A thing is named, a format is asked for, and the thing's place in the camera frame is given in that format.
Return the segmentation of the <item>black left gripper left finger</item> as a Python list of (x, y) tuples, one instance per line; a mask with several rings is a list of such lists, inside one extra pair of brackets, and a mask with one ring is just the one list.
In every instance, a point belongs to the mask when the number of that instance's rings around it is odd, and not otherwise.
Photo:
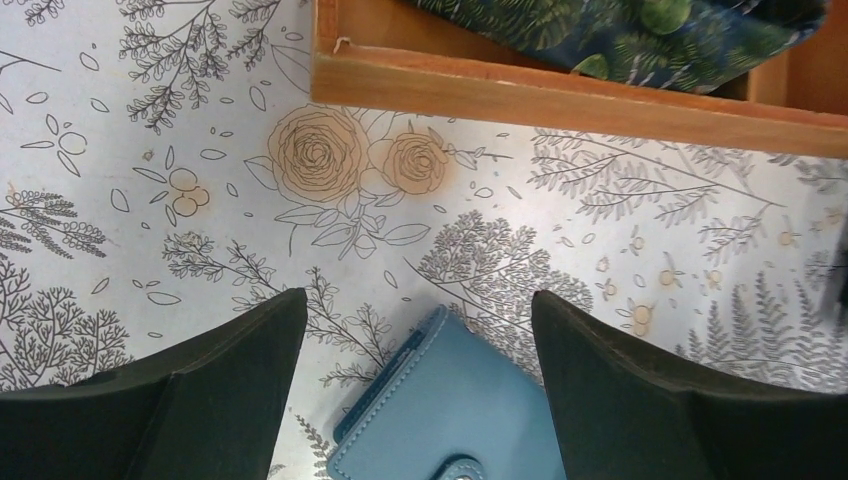
[(89, 379), (4, 393), (2, 477), (266, 478), (307, 320), (293, 288)]

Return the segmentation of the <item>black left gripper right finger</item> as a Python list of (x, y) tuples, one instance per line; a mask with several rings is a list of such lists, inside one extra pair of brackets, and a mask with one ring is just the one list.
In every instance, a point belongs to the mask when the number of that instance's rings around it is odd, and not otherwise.
[(531, 324), (570, 479), (843, 479), (847, 398), (724, 373), (556, 294)]

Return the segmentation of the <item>blue leather card holder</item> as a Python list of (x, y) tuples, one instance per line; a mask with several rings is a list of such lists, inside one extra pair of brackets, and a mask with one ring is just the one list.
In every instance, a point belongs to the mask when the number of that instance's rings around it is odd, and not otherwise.
[(544, 389), (444, 306), (416, 326), (333, 438), (333, 479), (566, 476)]

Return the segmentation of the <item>wooden compartment tray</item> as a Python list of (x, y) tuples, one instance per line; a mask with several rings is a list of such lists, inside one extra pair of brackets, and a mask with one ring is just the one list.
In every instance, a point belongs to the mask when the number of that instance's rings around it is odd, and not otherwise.
[(847, 154), (847, 5), (722, 97), (572, 75), (404, 1), (317, 1), (312, 100), (763, 152)]

